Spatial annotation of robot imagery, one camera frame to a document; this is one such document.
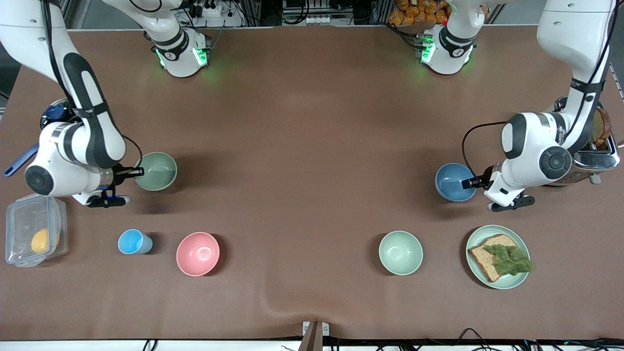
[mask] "tabletop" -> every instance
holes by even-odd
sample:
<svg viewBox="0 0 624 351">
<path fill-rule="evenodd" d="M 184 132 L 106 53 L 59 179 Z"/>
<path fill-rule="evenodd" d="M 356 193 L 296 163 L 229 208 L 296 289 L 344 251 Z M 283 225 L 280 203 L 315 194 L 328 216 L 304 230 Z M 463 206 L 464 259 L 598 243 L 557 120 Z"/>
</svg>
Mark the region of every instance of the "tabletop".
<svg viewBox="0 0 624 351">
<path fill-rule="evenodd" d="M 210 67 L 177 79 L 139 31 L 71 33 L 119 129 L 144 152 L 172 155 L 178 179 L 165 192 L 128 180 L 119 192 L 132 201 L 119 208 L 64 199 L 68 253 L 35 268 L 0 264 L 0 339 L 286 337 L 304 320 L 350 339 L 453 339 L 466 327 L 492 339 L 621 337 L 622 167 L 602 185 L 529 189 L 535 205 L 499 214 L 481 191 L 451 204 L 434 188 L 441 165 L 462 162 L 470 127 L 566 95 L 570 69 L 535 34 L 485 27 L 466 67 L 440 76 L 385 28 L 224 31 Z M 21 70 L 0 124 L 5 166 L 61 96 Z M 610 75 L 601 101 L 624 135 Z M 480 171 L 502 160 L 500 127 L 466 147 Z M 122 163 L 137 159 L 129 144 Z M 22 172 L 0 189 L 3 209 L 31 193 Z M 467 236 L 486 224 L 527 244 L 535 270 L 519 287 L 492 290 L 468 270 Z M 129 228 L 152 236 L 151 253 L 117 250 Z M 377 256 L 399 229 L 424 248 L 408 276 Z M 175 251 L 196 231 L 215 234 L 222 257 L 210 275 L 187 277 Z"/>
</svg>

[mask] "bread slice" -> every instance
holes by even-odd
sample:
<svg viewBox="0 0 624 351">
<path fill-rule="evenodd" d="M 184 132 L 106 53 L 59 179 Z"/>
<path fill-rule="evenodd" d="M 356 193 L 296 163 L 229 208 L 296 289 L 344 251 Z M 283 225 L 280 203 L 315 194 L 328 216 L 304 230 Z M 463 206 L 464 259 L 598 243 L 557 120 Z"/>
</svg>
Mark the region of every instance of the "bread slice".
<svg viewBox="0 0 624 351">
<path fill-rule="evenodd" d="M 518 246 L 510 237 L 505 234 L 495 235 L 493 237 L 489 237 L 486 241 L 481 243 L 481 245 L 477 247 L 473 247 L 470 249 L 470 254 L 475 261 L 477 261 L 479 267 L 487 280 L 492 283 L 500 278 L 500 274 L 496 272 L 496 268 L 494 268 L 494 255 L 490 254 L 488 251 L 483 249 L 483 246 L 486 245 L 503 245 L 503 246 Z"/>
</svg>

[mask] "green bowl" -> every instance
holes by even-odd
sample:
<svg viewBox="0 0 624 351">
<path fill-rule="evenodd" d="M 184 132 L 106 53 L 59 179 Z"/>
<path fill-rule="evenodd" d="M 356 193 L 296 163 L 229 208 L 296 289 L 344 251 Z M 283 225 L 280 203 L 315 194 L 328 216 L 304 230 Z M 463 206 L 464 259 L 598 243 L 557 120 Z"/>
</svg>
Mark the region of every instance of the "green bowl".
<svg viewBox="0 0 624 351">
<path fill-rule="evenodd" d="M 483 273 L 481 267 L 479 267 L 479 264 L 472 258 L 472 255 L 470 255 L 469 252 L 469 250 L 473 247 L 483 244 L 483 242 L 486 241 L 489 237 L 493 237 L 498 234 L 505 234 L 506 236 L 510 237 L 515 242 L 515 244 L 518 245 L 518 248 L 522 252 L 524 252 L 524 254 L 529 259 L 531 259 L 531 256 L 529 256 L 529 249 L 527 248 L 526 244 L 524 244 L 524 241 L 520 239 L 518 234 L 500 225 L 490 224 L 478 228 L 468 238 L 468 242 L 466 243 L 466 259 L 468 260 L 468 266 L 470 267 L 470 270 L 475 275 L 475 277 L 477 277 L 477 279 L 479 279 L 483 284 L 489 287 L 495 289 L 515 288 L 516 286 L 522 284 L 522 282 L 527 278 L 529 273 L 518 273 L 516 275 L 505 274 L 492 283 L 491 281 L 487 280 L 485 273 Z"/>
<path fill-rule="evenodd" d="M 390 232 L 381 240 L 379 259 L 392 274 L 412 274 L 422 263 L 421 243 L 403 230 Z"/>
<path fill-rule="evenodd" d="M 150 152 L 143 156 L 141 167 L 145 170 L 145 175 L 135 177 L 137 184 L 149 191 L 159 191 L 168 188 L 176 176 L 178 176 L 178 165 L 173 157 L 164 152 Z"/>
</svg>

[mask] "container lid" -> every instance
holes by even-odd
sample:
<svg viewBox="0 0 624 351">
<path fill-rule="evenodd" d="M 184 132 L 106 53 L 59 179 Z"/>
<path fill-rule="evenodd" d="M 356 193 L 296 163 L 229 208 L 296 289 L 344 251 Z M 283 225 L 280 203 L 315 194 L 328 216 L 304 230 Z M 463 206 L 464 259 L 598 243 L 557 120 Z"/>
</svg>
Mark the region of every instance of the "container lid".
<svg viewBox="0 0 624 351">
<path fill-rule="evenodd" d="M 6 262 L 32 267 L 59 243 L 61 212 L 52 198 L 33 194 L 9 205 L 6 211 Z"/>
</svg>

